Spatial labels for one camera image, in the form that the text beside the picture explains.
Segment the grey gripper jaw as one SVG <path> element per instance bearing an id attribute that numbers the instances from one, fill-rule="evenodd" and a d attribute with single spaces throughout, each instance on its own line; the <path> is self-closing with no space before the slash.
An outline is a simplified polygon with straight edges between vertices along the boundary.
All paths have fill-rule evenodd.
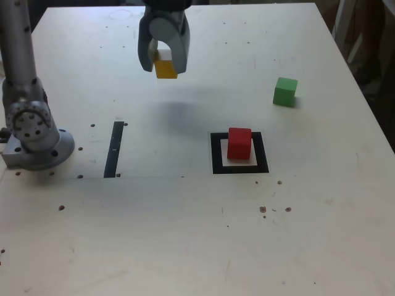
<path id="1" fill-rule="evenodd" d="M 156 56 L 158 42 L 150 31 L 149 24 L 154 19 L 151 9 L 145 9 L 144 15 L 139 21 L 138 35 L 138 58 L 144 71 L 152 72 Z"/>
<path id="2" fill-rule="evenodd" d="M 150 15 L 152 17 L 148 25 L 152 38 L 150 50 L 156 51 L 159 41 L 166 44 L 170 49 L 174 70 L 178 74 L 184 73 L 188 63 L 190 42 L 189 24 L 185 12 L 152 10 Z"/>

